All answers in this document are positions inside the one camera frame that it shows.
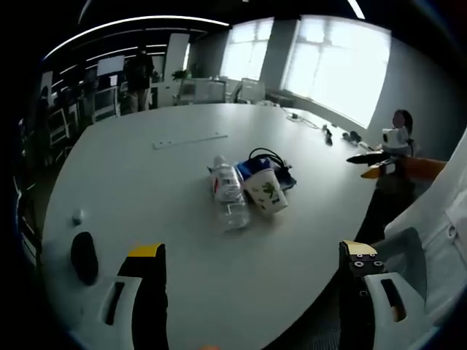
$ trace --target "paper cup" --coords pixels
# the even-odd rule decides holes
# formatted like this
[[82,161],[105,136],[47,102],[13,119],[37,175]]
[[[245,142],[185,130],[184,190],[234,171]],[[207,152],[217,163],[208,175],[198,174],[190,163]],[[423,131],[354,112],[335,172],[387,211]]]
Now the paper cup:
[[252,175],[243,186],[265,215],[277,213],[289,205],[272,169]]

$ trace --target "whiteboard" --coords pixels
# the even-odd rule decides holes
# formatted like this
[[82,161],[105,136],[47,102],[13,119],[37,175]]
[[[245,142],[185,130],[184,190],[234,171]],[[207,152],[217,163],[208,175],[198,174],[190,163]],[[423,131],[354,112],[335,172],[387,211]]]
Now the whiteboard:
[[99,60],[97,63],[97,76],[113,73],[114,71],[122,71],[125,56],[115,56]]

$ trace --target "plastic water bottle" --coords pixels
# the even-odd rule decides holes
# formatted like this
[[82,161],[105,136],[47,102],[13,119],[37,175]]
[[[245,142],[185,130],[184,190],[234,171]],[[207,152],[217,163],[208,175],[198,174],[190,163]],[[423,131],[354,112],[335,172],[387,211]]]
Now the plastic water bottle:
[[245,199],[240,175],[225,158],[214,158],[212,169],[217,218],[224,230],[244,228],[250,222],[250,211]]

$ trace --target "conference table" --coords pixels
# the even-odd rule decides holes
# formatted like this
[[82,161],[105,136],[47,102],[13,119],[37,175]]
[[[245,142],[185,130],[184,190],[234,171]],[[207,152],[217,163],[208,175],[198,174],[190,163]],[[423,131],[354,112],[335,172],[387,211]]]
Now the conference table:
[[[309,112],[288,111],[320,129],[327,124],[333,146],[284,109],[247,104],[167,107],[85,130],[50,196],[42,253],[50,302],[77,341],[131,349],[131,314],[120,315],[126,319],[112,332],[90,311],[101,307],[99,286],[144,244],[166,245],[171,350],[207,344],[259,350],[313,304],[337,271],[339,242],[356,236],[374,182],[361,179],[365,167],[345,161],[364,151],[343,140],[343,130]],[[246,160],[256,147],[284,158],[297,185],[286,192],[286,209],[266,218],[251,205],[250,225],[224,233],[207,166],[215,155]],[[80,225],[73,224],[76,213]],[[69,258],[82,231],[93,236],[99,261],[92,287],[80,283]],[[120,311],[130,312],[131,302],[126,308]]]

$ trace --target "white table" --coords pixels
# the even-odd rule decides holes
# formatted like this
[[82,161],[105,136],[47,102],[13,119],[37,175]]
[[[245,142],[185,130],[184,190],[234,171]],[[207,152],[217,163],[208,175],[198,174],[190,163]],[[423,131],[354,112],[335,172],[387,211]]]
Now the white table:
[[[45,219],[45,282],[65,325],[77,329],[93,297],[69,262],[73,237],[87,230],[100,279],[116,275],[136,245],[166,244],[171,350],[259,350],[291,326],[337,271],[339,242],[355,238],[374,189],[360,178],[364,168],[345,161],[362,150],[329,122],[299,114],[327,123],[334,145],[325,144],[321,130],[269,106],[177,106],[90,126],[61,169]],[[173,145],[216,133],[228,137]],[[244,160],[255,147],[293,165],[298,184],[287,193],[289,207],[273,219],[253,215],[245,232],[223,235],[207,166],[217,154]],[[85,218],[74,227],[78,208]]]

